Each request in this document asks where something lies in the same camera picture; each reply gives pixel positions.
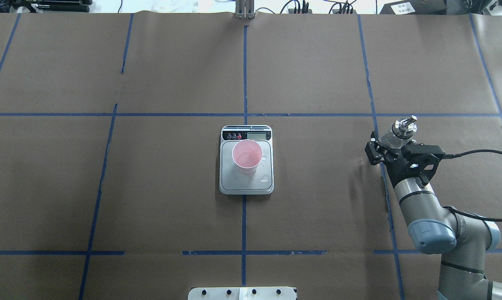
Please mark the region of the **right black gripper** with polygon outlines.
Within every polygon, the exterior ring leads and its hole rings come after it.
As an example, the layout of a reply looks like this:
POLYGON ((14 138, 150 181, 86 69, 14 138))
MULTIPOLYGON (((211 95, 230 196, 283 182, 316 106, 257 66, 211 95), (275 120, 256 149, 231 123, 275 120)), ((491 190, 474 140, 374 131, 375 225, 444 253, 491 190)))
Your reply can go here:
POLYGON ((394 188, 409 178, 418 178, 422 186, 427 186, 439 165, 439 159, 434 155, 417 156, 411 161, 401 157, 400 148, 391 147, 386 136, 380 137, 376 131, 371 133, 371 142, 367 142, 365 154, 371 165, 386 164, 394 188))

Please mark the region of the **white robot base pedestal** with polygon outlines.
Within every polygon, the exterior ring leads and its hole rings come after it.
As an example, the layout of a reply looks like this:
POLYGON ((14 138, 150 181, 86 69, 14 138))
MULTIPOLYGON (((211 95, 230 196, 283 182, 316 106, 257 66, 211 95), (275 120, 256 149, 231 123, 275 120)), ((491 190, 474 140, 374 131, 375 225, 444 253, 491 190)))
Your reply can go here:
POLYGON ((198 287, 190 289, 188 300, 297 300, 295 287, 198 287))

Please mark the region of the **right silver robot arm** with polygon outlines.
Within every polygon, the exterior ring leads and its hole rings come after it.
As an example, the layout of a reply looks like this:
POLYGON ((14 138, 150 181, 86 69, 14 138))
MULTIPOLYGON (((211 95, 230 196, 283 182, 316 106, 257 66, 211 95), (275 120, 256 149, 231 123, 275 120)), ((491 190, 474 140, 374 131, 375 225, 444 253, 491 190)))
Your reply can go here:
POLYGON ((502 283, 485 275, 486 253, 501 239, 499 219, 442 206, 430 184, 441 160, 462 154, 447 154, 437 145, 412 139, 385 139, 375 132, 365 152, 371 165, 384 163, 415 248, 441 256, 437 297, 502 300, 502 283))

